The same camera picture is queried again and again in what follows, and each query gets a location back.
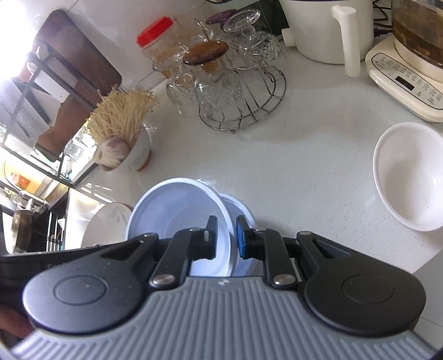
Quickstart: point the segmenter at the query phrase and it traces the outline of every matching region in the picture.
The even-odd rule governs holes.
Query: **electric kettle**
[[[371,0],[280,0],[289,28],[286,46],[297,46],[306,57],[345,64],[349,76],[360,74],[360,60],[374,41]]]

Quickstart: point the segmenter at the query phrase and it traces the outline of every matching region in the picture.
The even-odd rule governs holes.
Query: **garlic bulb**
[[[108,137],[103,140],[94,153],[97,164],[115,169],[129,155],[128,144],[121,137]]]

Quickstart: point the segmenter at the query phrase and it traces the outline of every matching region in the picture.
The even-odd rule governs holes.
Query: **white countertop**
[[[372,156],[388,127],[423,121],[378,88],[364,62],[360,77],[350,78],[343,66],[317,63],[295,48],[285,53],[286,97],[262,122],[235,134],[212,130],[180,117],[163,83],[156,89],[160,107],[150,119],[147,168],[131,177],[97,168],[77,190],[102,203],[135,205],[160,181],[194,178],[239,198],[260,227],[284,236],[310,230],[416,271],[443,249],[443,229],[419,233],[390,215],[375,187]],[[443,131],[441,124],[426,124]]]

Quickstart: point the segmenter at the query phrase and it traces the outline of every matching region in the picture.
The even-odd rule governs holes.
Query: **metal screw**
[[[171,274],[160,274],[156,275],[152,279],[152,283],[157,286],[166,286],[170,285],[175,281],[175,276]]]
[[[296,278],[294,277],[294,276],[292,276],[292,275],[290,275],[290,274],[279,274],[279,275],[276,275],[273,279],[272,279],[272,281],[274,282],[274,284],[276,284],[276,285],[282,285],[282,286],[285,286],[285,285],[291,285],[291,284],[293,284],[294,282],[296,282]]]

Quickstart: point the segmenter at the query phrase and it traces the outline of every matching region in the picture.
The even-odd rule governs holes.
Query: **jar with red lid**
[[[159,57],[166,56],[172,47],[180,44],[180,39],[184,36],[181,32],[180,27],[170,17],[163,16],[137,36],[137,44],[142,48],[143,54],[154,62]]]

